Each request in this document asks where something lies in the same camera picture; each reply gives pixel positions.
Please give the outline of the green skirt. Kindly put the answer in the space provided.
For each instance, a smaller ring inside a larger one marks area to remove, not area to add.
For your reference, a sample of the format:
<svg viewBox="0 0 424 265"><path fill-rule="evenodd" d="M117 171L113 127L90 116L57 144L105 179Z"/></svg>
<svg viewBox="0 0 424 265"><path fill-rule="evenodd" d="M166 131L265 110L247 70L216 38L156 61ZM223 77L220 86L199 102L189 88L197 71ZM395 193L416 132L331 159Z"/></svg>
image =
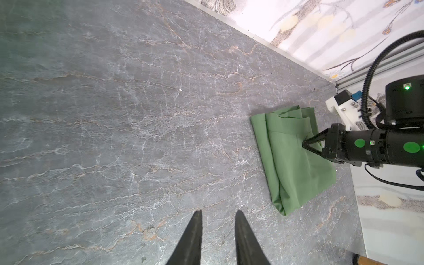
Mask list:
<svg viewBox="0 0 424 265"><path fill-rule="evenodd" d="M293 106L251 117L271 201L284 216L336 183L332 163L302 147L318 134L314 108Z"/></svg>

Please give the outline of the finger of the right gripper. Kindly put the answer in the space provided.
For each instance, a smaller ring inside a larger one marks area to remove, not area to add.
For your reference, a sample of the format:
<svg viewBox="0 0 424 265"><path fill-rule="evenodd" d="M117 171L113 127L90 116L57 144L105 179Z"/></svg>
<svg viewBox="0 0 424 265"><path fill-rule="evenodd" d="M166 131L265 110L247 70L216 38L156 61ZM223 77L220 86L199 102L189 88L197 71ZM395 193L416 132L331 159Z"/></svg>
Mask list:
<svg viewBox="0 0 424 265"><path fill-rule="evenodd" d="M318 156L322 156L322 151L320 149L316 149L313 146L309 145L309 144L302 144L302 147Z"/></svg>
<svg viewBox="0 0 424 265"><path fill-rule="evenodd" d="M314 135L313 137L303 141L303 146L311 145L317 142L322 142L326 140L326 136L329 133L329 128L323 130L322 132Z"/></svg>

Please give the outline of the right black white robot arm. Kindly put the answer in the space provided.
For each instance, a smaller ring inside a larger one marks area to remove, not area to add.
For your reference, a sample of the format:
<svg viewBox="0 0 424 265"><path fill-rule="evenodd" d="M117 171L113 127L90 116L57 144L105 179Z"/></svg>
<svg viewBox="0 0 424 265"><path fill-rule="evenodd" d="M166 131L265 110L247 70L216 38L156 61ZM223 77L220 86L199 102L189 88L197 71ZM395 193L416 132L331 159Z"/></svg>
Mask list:
<svg viewBox="0 0 424 265"><path fill-rule="evenodd" d="M385 111L376 129L348 131L336 123L304 140L302 147L334 163L424 166L424 77L412 76L386 85Z"/></svg>

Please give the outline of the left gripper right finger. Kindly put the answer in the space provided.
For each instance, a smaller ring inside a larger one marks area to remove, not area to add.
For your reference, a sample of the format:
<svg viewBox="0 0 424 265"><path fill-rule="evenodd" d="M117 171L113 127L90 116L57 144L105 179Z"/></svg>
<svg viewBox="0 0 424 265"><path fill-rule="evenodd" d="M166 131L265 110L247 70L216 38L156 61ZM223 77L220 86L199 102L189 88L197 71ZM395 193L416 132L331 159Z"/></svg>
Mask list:
<svg viewBox="0 0 424 265"><path fill-rule="evenodd" d="M235 215L235 244L238 265L270 265L241 210Z"/></svg>

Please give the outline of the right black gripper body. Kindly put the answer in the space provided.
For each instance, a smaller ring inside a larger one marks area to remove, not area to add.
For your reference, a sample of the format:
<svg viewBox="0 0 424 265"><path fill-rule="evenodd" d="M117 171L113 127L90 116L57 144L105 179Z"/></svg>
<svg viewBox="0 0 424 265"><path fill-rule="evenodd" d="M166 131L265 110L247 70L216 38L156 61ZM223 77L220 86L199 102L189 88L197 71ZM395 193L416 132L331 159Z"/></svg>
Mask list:
<svg viewBox="0 0 424 265"><path fill-rule="evenodd" d="M321 156L336 163L360 166L372 162L371 135L373 130L346 131L343 124L332 124L325 134Z"/></svg>

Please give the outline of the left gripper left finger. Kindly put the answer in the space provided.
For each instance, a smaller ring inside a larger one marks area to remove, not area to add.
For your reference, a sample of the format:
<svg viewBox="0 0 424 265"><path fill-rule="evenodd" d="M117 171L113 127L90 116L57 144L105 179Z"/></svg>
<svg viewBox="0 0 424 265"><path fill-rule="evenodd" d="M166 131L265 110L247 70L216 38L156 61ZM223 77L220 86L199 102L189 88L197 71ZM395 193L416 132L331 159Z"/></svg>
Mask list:
<svg viewBox="0 0 424 265"><path fill-rule="evenodd" d="M203 233L202 211L195 211L167 265L200 265Z"/></svg>

